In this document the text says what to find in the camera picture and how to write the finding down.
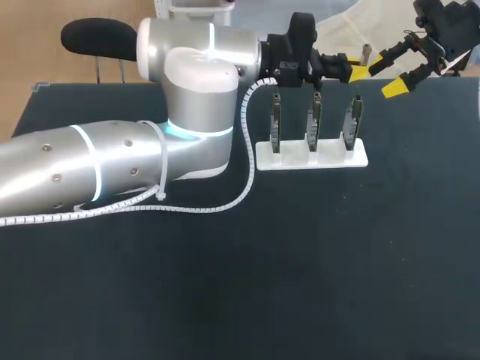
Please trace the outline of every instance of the cable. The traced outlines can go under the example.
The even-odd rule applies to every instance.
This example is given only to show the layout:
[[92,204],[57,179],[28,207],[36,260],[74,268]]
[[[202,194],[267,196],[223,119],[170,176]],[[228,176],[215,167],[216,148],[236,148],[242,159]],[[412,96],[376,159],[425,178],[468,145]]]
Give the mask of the cable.
[[247,124],[248,104],[250,103],[250,99],[256,90],[258,90],[263,86],[276,86],[276,85],[277,85],[277,80],[275,78],[261,79],[255,82],[247,90],[247,93],[243,98],[243,102],[241,103],[240,123],[241,123],[241,130],[243,132],[243,136],[245,140],[245,145],[247,146],[249,173],[248,173],[248,180],[247,180],[247,184],[245,185],[245,189],[241,192],[241,194],[235,200],[233,200],[232,202],[229,202],[226,205],[218,206],[216,208],[184,208],[184,207],[178,207],[178,206],[165,206],[165,205],[139,205],[139,206],[131,206],[128,208],[120,208],[116,212],[162,211],[162,212],[183,212],[188,214],[214,214],[214,213],[230,210],[231,208],[241,203],[250,192],[252,185],[254,184],[254,178],[255,178],[254,149],[252,147],[252,142],[250,140],[250,134],[248,133],[248,124]]
[[160,130],[160,128],[151,121],[138,121],[141,124],[150,125],[153,130],[157,133],[158,137],[160,138],[160,146],[162,147],[162,173],[160,175],[160,184],[158,192],[156,193],[156,197],[158,201],[165,200],[167,195],[165,194],[165,185],[167,184],[167,173],[168,173],[168,148],[167,148],[167,139],[165,139],[165,135]]
[[155,185],[151,189],[139,196],[135,196],[129,200],[116,202],[115,204],[104,206],[103,208],[96,208],[93,210],[83,210],[78,212],[64,212],[61,214],[42,214],[42,215],[30,215],[30,216],[13,216],[13,217],[0,217],[0,227],[9,227],[11,225],[26,225],[26,224],[48,224],[58,223],[61,221],[74,221],[87,218],[94,218],[101,215],[113,214],[119,209],[124,207],[136,205],[149,197],[153,197],[160,187]]
[[[75,220],[94,218],[101,215],[108,215],[108,214],[119,213],[119,212],[165,211],[165,212],[183,212],[183,213],[191,213],[191,214],[214,214],[217,212],[224,212],[226,210],[229,210],[237,206],[239,203],[241,203],[245,199],[245,197],[247,197],[248,193],[252,188],[252,185],[254,183],[254,177],[255,177],[254,149],[252,147],[250,134],[248,133],[248,125],[247,125],[248,104],[250,103],[250,99],[256,90],[258,90],[263,86],[276,86],[276,85],[277,85],[277,81],[274,78],[261,79],[255,82],[247,90],[247,93],[243,98],[243,102],[241,104],[240,122],[241,122],[241,130],[244,135],[245,145],[247,146],[249,173],[248,173],[248,180],[247,180],[247,184],[245,185],[245,189],[232,202],[229,202],[226,205],[218,206],[216,208],[183,208],[183,207],[164,206],[164,205],[135,206],[136,204],[141,203],[142,201],[145,201],[150,197],[153,197],[155,194],[157,195],[157,198],[160,200],[164,198],[165,183],[167,181],[168,157],[167,157],[167,151],[165,151],[166,143],[165,143],[164,135],[161,132],[160,128],[154,125],[153,127],[157,129],[157,134],[162,143],[162,176],[161,176],[159,185],[155,185],[154,187],[147,190],[146,192],[141,193],[140,195],[135,196],[129,200],[116,202],[112,205],[104,206],[102,208],[96,208],[92,210],[82,210],[77,212],[75,211],[65,212],[61,214],[40,214],[40,215],[29,215],[29,216],[0,217],[0,227],[9,227],[12,225],[26,225],[26,224],[48,224],[48,223],[57,223],[61,221],[75,221]],[[141,121],[141,122],[145,122],[146,124],[152,126],[152,123],[150,123],[149,121]]]

